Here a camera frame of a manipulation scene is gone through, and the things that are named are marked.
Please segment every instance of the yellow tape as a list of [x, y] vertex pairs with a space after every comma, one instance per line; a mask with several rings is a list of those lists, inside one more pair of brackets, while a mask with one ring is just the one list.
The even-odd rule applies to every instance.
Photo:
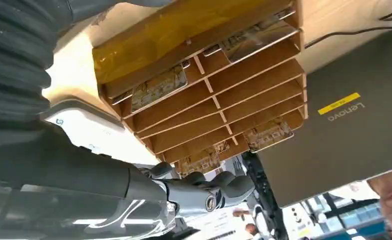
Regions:
[[343, 106], [346, 103], [350, 103], [351, 101], [360, 98], [361, 96], [359, 95], [359, 93], [355, 92], [354, 94], [351, 94], [343, 99], [338, 100], [337, 102], [334, 102], [326, 107], [323, 107], [321, 109], [318, 110], [320, 115], [326, 114], [329, 111], [332, 111], [338, 107]]

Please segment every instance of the robotic hand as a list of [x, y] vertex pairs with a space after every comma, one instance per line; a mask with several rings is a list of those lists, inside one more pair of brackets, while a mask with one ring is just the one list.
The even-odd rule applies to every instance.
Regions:
[[[130, 0], [159, 6], [170, 0]], [[176, 216], [240, 203], [254, 186], [229, 172], [205, 181], [157, 179], [132, 164], [73, 146], [41, 121], [41, 89], [57, 35], [117, 0], [0, 0], [0, 240], [137, 240], [169, 231]]]

